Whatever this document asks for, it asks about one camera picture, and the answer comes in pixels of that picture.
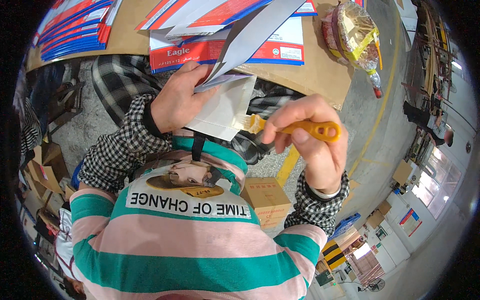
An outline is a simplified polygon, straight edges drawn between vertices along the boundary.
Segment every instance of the orange brush handle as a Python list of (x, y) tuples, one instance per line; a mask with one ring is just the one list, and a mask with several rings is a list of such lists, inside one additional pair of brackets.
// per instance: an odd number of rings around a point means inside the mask
[[(340, 130), (340, 126), (335, 122), (316, 123), (311, 121), (294, 122), (289, 126), (285, 127), (281, 132), (292, 134), (293, 131), (297, 128), (303, 128), (306, 132), (308, 132), (311, 136), (313, 136), (319, 141), (330, 143), (338, 141), (342, 133)], [(335, 130), (335, 135), (328, 135), (330, 129)]]

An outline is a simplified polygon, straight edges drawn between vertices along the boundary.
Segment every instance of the factory floor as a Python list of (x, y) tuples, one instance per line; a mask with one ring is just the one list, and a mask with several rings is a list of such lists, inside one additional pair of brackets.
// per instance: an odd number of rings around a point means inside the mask
[[(366, 73), (357, 70), (339, 112), (349, 133), (346, 170), (350, 179), (359, 185), (351, 191), (353, 197), (344, 203), (336, 220), (339, 222), (343, 218), (360, 213), (361, 218), (355, 224), (357, 228), (391, 192), (391, 177), (411, 145), (416, 127), (413, 123), (407, 122), (402, 112), (402, 103), (406, 95), (400, 83), (404, 80), (408, 67), (408, 52), (405, 52), (404, 29), (395, 3), (369, 0), (367, 11), (380, 30), (383, 70), (380, 71), (379, 68), (377, 70), (382, 79), (384, 97), (375, 98)], [(117, 126), (93, 89), (92, 63), (93, 60), (86, 59), (81, 65), (79, 74), (80, 80), (85, 81), (82, 92), (83, 112), (52, 136), (53, 141), (61, 145), (70, 175), (87, 149), (96, 143), (99, 135), (117, 130)], [(257, 165), (249, 166), (247, 176), (275, 177), (287, 154), (288, 149), (280, 155), (272, 154)], [(284, 185), (284, 190), (292, 203), (295, 203), (296, 181), (304, 166), (305, 163), (300, 158)], [(275, 236), (282, 229), (283, 226), (280, 225), (265, 231)]]

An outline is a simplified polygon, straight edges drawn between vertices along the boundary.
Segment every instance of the shoe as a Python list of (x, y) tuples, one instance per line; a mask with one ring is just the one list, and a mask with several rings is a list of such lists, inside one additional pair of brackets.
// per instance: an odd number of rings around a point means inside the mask
[[(72, 79), (70, 79), (70, 81), (65, 82), (65, 83), (62, 83), (62, 87), (63, 87), (62, 90), (69, 89), (69, 88), (71, 88), (72, 86), (74, 86), (74, 85), (76, 85), (76, 84), (77, 84), (76, 79), (75, 79), (75, 78), (72, 78)], [(73, 91), (69, 91), (64, 97), (58, 99), (58, 103), (60, 104), (60, 103), (66, 102), (74, 92), (75, 92), (74, 90), (73, 90)]]

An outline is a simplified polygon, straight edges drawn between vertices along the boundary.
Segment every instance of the blue crate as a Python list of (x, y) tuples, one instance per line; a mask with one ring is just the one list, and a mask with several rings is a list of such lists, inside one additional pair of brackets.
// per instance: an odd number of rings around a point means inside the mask
[(340, 224), (338, 224), (338, 226), (335, 228), (335, 232), (331, 237), (328, 238), (327, 241), (330, 241), (331, 239), (334, 239), (337, 236), (345, 233), (358, 219), (360, 219), (360, 214), (356, 213), (353, 216), (349, 216), (348, 218), (341, 220)]

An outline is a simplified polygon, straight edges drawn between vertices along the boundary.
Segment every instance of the black strap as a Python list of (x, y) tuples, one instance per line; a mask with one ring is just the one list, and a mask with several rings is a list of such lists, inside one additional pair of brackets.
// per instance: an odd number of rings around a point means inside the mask
[(200, 161), (202, 156), (202, 150), (205, 144), (205, 134), (200, 132), (193, 133), (193, 145), (192, 145), (192, 159), (195, 161)]

